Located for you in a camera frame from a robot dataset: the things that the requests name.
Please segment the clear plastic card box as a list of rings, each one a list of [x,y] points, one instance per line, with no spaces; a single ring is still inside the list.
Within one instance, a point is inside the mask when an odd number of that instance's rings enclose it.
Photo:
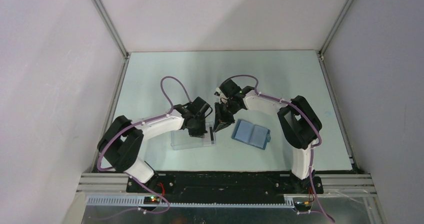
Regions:
[[[191,137],[188,130],[178,130],[171,132],[171,147],[173,150],[185,150],[215,146],[217,138],[213,132],[214,122],[206,122],[206,133],[201,137]]]

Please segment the blue leather card holder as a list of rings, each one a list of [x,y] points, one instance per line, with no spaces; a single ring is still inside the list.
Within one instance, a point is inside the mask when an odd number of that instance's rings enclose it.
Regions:
[[[271,141],[271,131],[249,121],[238,119],[231,138],[238,142],[265,150]]]

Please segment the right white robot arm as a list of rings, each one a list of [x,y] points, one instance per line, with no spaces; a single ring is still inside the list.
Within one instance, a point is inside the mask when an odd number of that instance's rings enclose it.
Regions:
[[[215,91],[219,98],[215,105],[213,131],[218,132],[235,123],[240,110],[259,111],[278,118],[285,139],[292,146],[293,164],[291,188],[304,193],[311,186],[313,149],[322,143],[322,123],[308,101],[296,96],[290,101],[262,94],[257,86],[240,88],[230,77]]]

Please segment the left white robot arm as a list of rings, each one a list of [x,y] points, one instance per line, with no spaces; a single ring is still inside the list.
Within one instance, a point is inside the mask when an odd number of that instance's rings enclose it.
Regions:
[[[142,142],[172,131],[187,130],[191,137],[200,138],[207,132],[206,117],[213,108],[202,98],[171,107],[157,117],[138,122],[121,115],[108,127],[97,149],[97,169],[111,169],[137,179],[145,192],[153,192],[158,186],[155,170],[139,157]]]

